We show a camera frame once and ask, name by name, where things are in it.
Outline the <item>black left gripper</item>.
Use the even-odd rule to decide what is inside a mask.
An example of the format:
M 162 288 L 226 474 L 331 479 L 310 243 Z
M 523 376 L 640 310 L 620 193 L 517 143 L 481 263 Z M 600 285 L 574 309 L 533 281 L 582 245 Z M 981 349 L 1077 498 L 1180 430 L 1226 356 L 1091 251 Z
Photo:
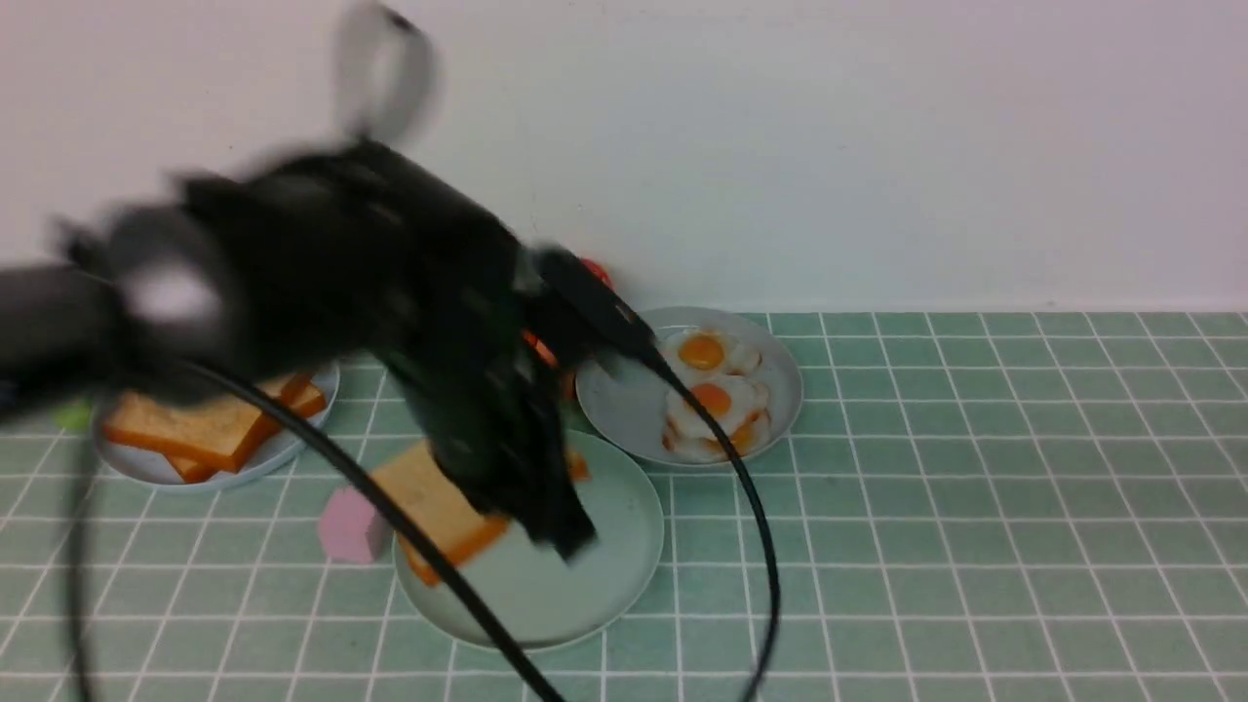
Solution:
M 577 493 L 559 378 L 525 332 L 567 368 L 620 357 L 665 365 L 650 325 L 562 246 L 419 246 L 381 254 L 374 355 L 388 368 L 447 477 L 490 493 L 563 563 L 597 542 Z

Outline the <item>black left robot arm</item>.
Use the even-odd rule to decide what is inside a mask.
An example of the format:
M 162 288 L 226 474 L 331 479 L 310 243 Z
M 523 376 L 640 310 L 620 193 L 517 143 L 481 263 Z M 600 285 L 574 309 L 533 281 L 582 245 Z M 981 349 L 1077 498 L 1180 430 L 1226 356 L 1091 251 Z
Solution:
M 562 370 L 661 368 L 654 334 L 575 254 L 530 249 L 392 147 L 187 179 L 66 259 L 2 271 L 2 417 L 97 386 L 163 403 L 369 352 L 478 511 L 574 560 L 597 528 L 565 471 Z

